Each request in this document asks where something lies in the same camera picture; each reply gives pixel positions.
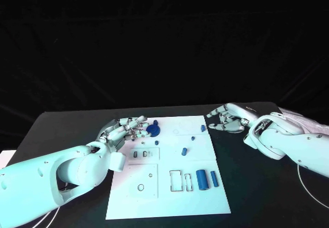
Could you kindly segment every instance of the blue object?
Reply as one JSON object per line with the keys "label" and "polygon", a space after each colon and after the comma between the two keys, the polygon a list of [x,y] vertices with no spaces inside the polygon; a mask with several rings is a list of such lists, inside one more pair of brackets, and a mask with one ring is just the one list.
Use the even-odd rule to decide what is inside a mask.
{"label": "blue object", "polygon": [[186,149],[186,148],[183,148],[182,155],[184,156],[184,155],[186,155],[186,153],[187,153],[187,149]]}
{"label": "blue object", "polygon": [[209,189],[209,185],[208,185],[208,180],[206,180],[206,175],[205,174],[206,174],[205,170],[197,170],[196,171],[199,190]]}
{"label": "blue object", "polygon": [[218,178],[216,178],[216,174],[215,171],[210,171],[210,178],[212,178],[212,182],[213,182],[213,186],[218,187]]}
{"label": "blue object", "polygon": [[151,137],[156,137],[160,134],[160,127],[157,126],[157,121],[153,121],[153,124],[145,128],[145,131],[150,133]]}

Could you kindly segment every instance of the circular hole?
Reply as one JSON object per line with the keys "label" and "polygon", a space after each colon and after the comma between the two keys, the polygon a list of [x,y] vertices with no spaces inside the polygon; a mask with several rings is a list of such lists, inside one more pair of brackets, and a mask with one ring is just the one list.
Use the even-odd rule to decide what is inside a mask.
{"label": "circular hole", "polygon": [[137,186],[137,189],[138,189],[138,191],[143,191],[143,190],[144,190],[144,185],[140,184],[140,185]]}

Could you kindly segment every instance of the white robotic arm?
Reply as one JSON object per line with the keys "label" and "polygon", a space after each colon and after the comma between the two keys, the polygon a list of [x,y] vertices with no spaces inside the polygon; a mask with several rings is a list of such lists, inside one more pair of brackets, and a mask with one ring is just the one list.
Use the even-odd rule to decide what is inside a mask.
{"label": "white robotic arm", "polygon": [[[65,205],[104,180],[108,169],[122,171],[125,140],[150,137],[147,118],[112,120],[96,140],[0,170],[0,228],[17,227]],[[68,183],[60,189],[57,179]]]}
{"label": "white robotic arm", "polygon": [[300,166],[329,177],[329,135],[304,133],[283,114],[259,116],[254,109],[235,103],[225,104],[206,116],[216,114],[221,124],[212,123],[209,128],[238,133],[249,127],[244,138],[248,146],[275,160],[287,155]]}

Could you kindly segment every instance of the cable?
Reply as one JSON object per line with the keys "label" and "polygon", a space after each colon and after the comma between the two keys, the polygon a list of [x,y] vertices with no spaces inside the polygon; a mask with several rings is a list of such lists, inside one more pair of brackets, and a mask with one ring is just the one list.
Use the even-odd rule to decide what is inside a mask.
{"label": "cable", "polygon": [[36,226],[42,223],[42,221],[44,220],[44,218],[47,217],[49,214],[50,214],[50,211],[46,213],[46,215],[43,216],[43,218],[40,219],[40,221],[37,222],[37,224],[31,228],[36,228]]}
{"label": "cable", "polygon": [[314,196],[310,194],[310,192],[309,192],[309,190],[307,190],[307,188],[306,188],[306,186],[304,186],[304,184],[303,184],[301,177],[300,177],[300,165],[298,165],[298,164],[297,164],[297,173],[298,173],[300,183],[301,183],[303,188],[304,188],[304,190],[307,191],[309,195],[310,195],[311,198],[316,200],[316,202],[317,202],[323,207],[326,207],[326,208],[329,209],[329,207],[327,207],[327,206],[314,198]]}
{"label": "cable", "polygon": [[[60,208],[60,207],[59,207],[59,208]],[[55,213],[55,215],[53,215],[53,219],[55,219],[55,217],[56,217],[56,214],[57,214],[59,208],[56,209],[56,213]],[[49,224],[47,224],[46,228],[49,228],[49,225],[52,224],[53,219],[52,219],[52,221],[49,222]]]}

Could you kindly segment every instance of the black tabletop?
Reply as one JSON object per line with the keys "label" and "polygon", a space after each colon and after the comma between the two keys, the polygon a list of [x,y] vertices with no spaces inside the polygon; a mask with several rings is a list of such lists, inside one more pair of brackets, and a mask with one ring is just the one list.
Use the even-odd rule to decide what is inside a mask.
{"label": "black tabletop", "polygon": [[[270,102],[245,105],[259,114],[278,112],[277,106]],[[114,118],[205,115],[219,106],[212,104],[43,113],[10,164],[88,144],[101,127]],[[205,120],[206,124],[219,122],[218,117]],[[301,187],[296,163],[287,156],[278,161],[265,157],[244,144],[245,134],[246,131],[231,134],[209,129],[231,214],[105,220],[112,179],[112,171],[108,171],[99,186],[60,207],[50,227],[327,227],[329,210],[311,199]],[[301,177],[314,196],[329,204],[329,179],[304,168]],[[47,225],[50,219],[52,215],[40,227]],[[23,227],[31,227],[39,220]]]}

